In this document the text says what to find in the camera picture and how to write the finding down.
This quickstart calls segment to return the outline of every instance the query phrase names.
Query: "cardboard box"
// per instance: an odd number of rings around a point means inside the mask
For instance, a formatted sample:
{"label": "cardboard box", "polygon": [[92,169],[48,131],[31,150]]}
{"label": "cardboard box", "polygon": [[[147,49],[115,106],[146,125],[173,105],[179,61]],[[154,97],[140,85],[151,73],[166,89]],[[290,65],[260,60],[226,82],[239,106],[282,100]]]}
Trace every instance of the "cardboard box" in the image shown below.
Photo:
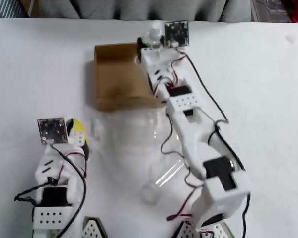
{"label": "cardboard box", "polygon": [[95,46],[95,104],[99,111],[164,106],[153,95],[140,66],[134,63],[136,55],[136,43]]}

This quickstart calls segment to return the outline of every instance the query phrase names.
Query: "yellow part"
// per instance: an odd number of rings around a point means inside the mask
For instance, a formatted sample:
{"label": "yellow part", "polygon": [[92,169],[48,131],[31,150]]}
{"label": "yellow part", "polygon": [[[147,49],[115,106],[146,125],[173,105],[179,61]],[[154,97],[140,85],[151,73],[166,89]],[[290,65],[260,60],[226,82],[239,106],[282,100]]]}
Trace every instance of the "yellow part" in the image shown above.
{"label": "yellow part", "polygon": [[87,133],[86,133],[83,123],[81,123],[79,120],[76,120],[75,118],[73,118],[73,124],[74,124],[73,125],[74,133],[83,132],[84,138],[87,141],[87,144],[89,146],[89,140],[88,140]]}

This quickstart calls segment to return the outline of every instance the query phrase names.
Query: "gray chair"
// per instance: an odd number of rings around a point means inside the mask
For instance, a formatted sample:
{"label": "gray chair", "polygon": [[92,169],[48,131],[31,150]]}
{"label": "gray chair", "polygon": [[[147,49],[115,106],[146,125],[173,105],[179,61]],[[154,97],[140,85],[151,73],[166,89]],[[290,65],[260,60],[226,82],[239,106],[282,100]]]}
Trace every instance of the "gray chair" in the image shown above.
{"label": "gray chair", "polygon": [[250,0],[38,0],[45,17],[244,22]]}

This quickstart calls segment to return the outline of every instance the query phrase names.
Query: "white table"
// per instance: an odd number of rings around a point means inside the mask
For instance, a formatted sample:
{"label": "white table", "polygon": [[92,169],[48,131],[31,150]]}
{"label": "white table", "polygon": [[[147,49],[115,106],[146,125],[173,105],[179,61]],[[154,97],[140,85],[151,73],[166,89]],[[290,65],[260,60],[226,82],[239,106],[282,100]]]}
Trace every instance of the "white table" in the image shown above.
{"label": "white table", "polygon": [[[133,42],[149,26],[0,19],[0,238],[31,234],[30,205],[13,198],[34,185],[44,149],[36,119],[71,114],[90,121],[94,45]],[[298,24],[194,22],[190,45],[188,54],[231,121],[223,135],[252,181],[247,237],[298,237]],[[101,218],[109,237],[171,236],[179,221],[164,218],[189,191],[181,178],[149,207],[111,184],[97,158],[88,166],[86,212]],[[241,210],[228,221],[237,238]]]}

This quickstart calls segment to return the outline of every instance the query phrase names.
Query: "clear plastic part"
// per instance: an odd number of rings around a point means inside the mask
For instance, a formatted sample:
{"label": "clear plastic part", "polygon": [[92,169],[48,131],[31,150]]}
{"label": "clear plastic part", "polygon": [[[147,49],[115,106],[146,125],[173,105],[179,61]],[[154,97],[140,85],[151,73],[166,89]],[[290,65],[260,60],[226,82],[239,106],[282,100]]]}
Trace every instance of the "clear plastic part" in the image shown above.
{"label": "clear plastic part", "polygon": [[[107,170],[116,182],[136,189],[149,204],[159,201],[163,186],[184,167],[179,155],[161,152],[170,132],[165,108],[99,113],[94,121],[97,150]],[[163,151],[181,152],[175,131]]]}

